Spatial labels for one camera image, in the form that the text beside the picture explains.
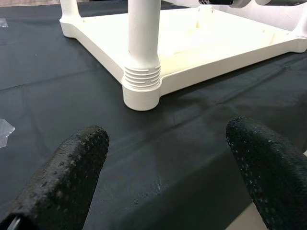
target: white vertical post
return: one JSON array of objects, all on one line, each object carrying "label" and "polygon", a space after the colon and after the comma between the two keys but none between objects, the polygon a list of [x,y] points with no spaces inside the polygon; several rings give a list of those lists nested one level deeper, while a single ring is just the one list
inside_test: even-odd
[{"label": "white vertical post", "polygon": [[78,10],[77,0],[60,0],[62,17],[59,20],[62,31],[66,37],[74,37],[74,30],[71,24],[81,19]]},{"label": "white vertical post", "polygon": [[307,38],[307,7],[292,33],[299,37]]},{"label": "white vertical post", "polygon": [[125,104],[144,111],[160,97],[158,35],[161,0],[129,0],[129,53],[122,78]]}]

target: black tablecloth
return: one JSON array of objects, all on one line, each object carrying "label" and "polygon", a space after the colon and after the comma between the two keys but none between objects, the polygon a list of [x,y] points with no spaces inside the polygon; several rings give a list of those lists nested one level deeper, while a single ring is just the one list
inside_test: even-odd
[{"label": "black tablecloth", "polygon": [[[79,6],[83,16],[127,11],[122,1]],[[59,5],[0,8],[8,25],[0,27],[0,117],[16,127],[0,149],[0,214],[57,146],[89,125],[104,127],[111,145],[85,230],[224,229],[250,203],[224,137],[235,115],[307,149],[307,53],[225,74],[136,112],[104,67],[63,36],[60,16]]]}]

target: white plastic frame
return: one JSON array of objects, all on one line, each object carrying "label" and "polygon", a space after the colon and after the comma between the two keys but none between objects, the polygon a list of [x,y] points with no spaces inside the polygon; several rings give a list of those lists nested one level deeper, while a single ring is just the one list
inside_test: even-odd
[{"label": "white plastic frame", "polygon": [[138,111],[165,94],[307,49],[307,12],[291,33],[210,6],[160,12],[160,0],[129,0],[128,14],[82,18],[76,0],[60,2],[64,35],[104,65]]}]

